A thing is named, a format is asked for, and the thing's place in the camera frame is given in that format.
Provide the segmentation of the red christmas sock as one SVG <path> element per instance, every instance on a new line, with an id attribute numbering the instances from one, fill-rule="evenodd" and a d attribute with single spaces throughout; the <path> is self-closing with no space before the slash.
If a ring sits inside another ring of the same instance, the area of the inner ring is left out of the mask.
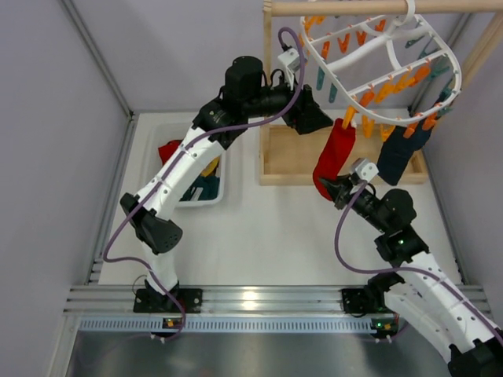
<path id="1" fill-rule="evenodd" d="M 328 201 L 331 201 L 332 198 L 320 179 L 334 181 L 337 178 L 354 147 L 355 141 L 356 129 L 352 126 L 343 128 L 343 119 L 336 119 L 312 173 L 314 186 L 320 195 Z"/>

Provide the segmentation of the dark navy sock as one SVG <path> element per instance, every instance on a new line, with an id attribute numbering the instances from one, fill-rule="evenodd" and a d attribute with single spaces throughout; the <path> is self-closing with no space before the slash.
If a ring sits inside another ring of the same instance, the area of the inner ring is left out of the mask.
<path id="1" fill-rule="evenodd" d="M 406 128 L 395 128 L 387 140 L 382 144 L 377 168 L 379 176 L 389 185 L 396 186 L 405 169 L 417 151 L 419 139 L 416 136 L 405 137 Z"/>

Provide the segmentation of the navy christmas pattern sock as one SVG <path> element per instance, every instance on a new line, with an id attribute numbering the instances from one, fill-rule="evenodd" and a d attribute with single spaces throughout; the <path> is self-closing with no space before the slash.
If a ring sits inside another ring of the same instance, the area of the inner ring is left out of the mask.
<path id="1" fill-rule="evenodd" d="M 435 128 L 436 119 L 422 119 L 409 137 L 409 144 L 412 152 L 422 149 L 431 137 Z"/>

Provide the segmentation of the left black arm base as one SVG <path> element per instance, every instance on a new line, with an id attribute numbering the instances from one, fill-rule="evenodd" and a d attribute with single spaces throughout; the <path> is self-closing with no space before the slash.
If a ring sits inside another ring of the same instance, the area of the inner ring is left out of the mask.
<path id="1" fill-rule="evenodd" d="M 203 291 L 196 288 L 180 288 L 174 298 L 186 313 L 200 313 L 203 303 Z M 147 288 L 135 292 L 134 313 L 180 313 L 181 310 L 166 295 Z"/>

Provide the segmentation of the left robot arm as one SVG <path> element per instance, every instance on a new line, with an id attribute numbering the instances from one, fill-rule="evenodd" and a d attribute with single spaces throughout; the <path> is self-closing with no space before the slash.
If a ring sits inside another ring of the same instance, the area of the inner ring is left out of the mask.
<path id="1" fill-rule="evenodd" d="M 294 50 L 279 56 L 282 65 L 276 86 L 266 81 L 256 57 L 236 58 L 226 70 L 217 97 L 205 104 L 185 138 L 157 175 L 136 194 L 126 193 L 120 206 L 145 249 L 149 275 L 140 291 L 141 302 L 162 313 L 175 307 L 179 292 L 174 248 L 183 231 L 171 219 L 182 196 L 212 161 L 221 156 L 247 128 L 249 120 L 277 118 L 298 134 L 330 126 L 332 120 L 314 101 L 303 83 L 302 60 Z"/>

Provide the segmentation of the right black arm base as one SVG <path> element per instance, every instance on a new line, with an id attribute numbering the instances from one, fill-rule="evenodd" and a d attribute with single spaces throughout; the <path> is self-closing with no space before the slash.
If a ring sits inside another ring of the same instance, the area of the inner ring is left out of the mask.
<path id="1" fill-rule="evenodd" d="M 369 314 L 390 313 L 384 304 L 383 294 L 372 288 L 344 288 L 341 295 L 343 311 L 346 314 L 363 317 Z"/>

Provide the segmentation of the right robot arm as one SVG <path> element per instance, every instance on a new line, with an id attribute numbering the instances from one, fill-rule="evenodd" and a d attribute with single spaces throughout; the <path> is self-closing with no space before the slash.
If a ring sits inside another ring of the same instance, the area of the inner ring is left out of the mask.
<path id="1" fill-rule="evenodd" d="M 500 376 L 502 330 L 449 279 L 418 236 L 410 194 L 395 188 L 378 198 L 366 181 L 349 174 L 319 182 L 342 218 L 353 210 L 380 234 L 375 245 L 387 269 L 361 269 L 343 259 L 341 221 L 334 237 L 341 265 L 370 277 L 364 290 L 373 308 L 402 317 L 436 349 L 452 376 Z"/>

